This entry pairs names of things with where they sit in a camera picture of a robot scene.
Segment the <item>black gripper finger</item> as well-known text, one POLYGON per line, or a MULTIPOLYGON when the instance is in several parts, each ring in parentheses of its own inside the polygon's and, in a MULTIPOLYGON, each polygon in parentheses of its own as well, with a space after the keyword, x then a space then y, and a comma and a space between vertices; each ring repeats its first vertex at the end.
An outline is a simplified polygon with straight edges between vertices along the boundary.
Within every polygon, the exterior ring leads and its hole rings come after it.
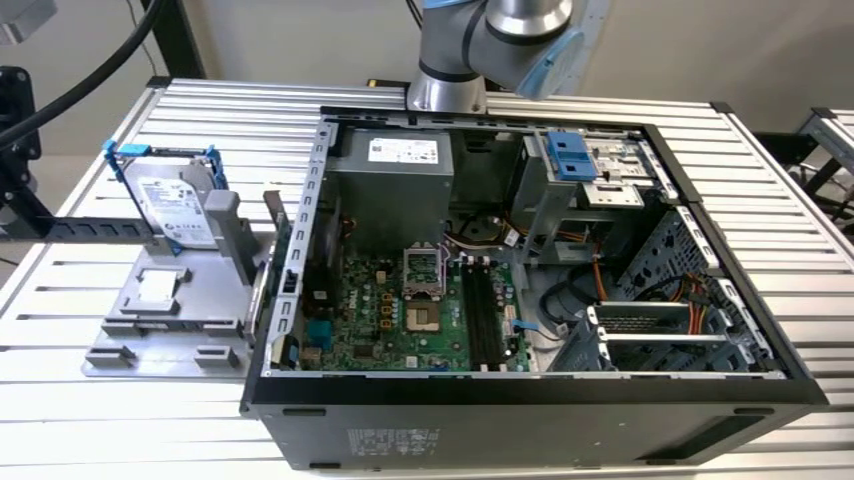
POLYGON ((56 217, 27 183, 1 172, 1 240, 40 240, 55 223, 56 217))

